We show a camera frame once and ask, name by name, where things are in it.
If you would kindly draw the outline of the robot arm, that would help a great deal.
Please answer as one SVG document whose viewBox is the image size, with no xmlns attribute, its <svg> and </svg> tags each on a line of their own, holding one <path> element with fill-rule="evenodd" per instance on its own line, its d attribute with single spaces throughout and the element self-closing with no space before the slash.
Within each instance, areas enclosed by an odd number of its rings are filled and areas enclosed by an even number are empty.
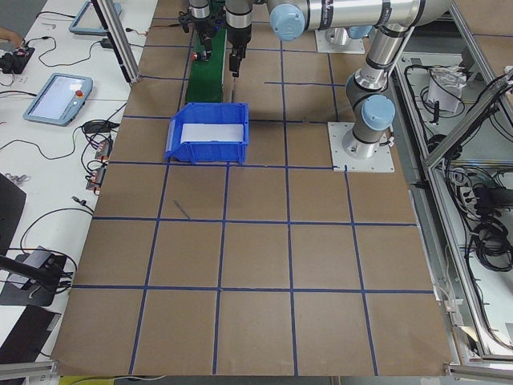
<svg viewBox="0 0 513 385">
<path fill-rule="evenodd" d="M 208 0 L 190 0 L 189 11 L 192 23 L 196 29 L 200 44 L 204 47 L 206 55 L 212 53 L 212 39 L 216 35 Z"/>
<path fill-rule="evenodd" d="M 342 140 L 345 152 L 366 160 L 378 150 L 393 123 L 394 103 L 384 96 L 389 74 L 416 26 L 433 22 L 451 3 L 437 0 L 267 1 L 269 22 L 281 41 L 292 41 L 307 30 L 327 36 L 343 32 L 360 40 L 373 32 L 366 60 L 347 80 L 346 95 L 356 121 Z"/>
</svg>

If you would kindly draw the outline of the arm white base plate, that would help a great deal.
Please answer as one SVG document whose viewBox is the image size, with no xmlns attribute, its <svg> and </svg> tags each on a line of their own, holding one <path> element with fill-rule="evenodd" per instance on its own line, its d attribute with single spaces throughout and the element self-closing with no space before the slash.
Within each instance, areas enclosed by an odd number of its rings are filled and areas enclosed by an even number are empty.
<svg viewBox="0 0 513 385">
<path fill-rule="evenodd" d="M 353 39 L 345 28 L 316 30 L 317 51 L 348 55 L 363 55 L 365 47 L 362 38 Z"/>
<path fill-rule="evenodd" d="M 386 134 L 374 144 L 363 144 L 353 135 L 353 123 L 328 122 L 332 168 L 335 172 L 392 173 L 394 162 Z"/>
</svg>

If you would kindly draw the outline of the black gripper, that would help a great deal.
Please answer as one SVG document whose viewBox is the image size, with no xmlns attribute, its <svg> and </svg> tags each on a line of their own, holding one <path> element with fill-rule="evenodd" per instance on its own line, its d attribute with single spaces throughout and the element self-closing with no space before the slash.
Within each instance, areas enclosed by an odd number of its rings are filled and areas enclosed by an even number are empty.
<svg viewBox="0 0 513 385">
<path fill-rule="evenodd" d="M 245 58 L 248 42 L 245 40 L 240 40 L 230 41 L 230 43 L 232 44 L 232 51 L 229 56 L 230 71 L 232 72 L 233 78 L 238 78 L 240 76 L 240 64 Z"/>
<path fill-rule="evenodd" d="M 200 44 L 206 52 L 211 52 L 212 39 L 216 36 L 216 28 L 209 18 L 195 18 L 193 22 L 200 38 Z"/>
</svg>

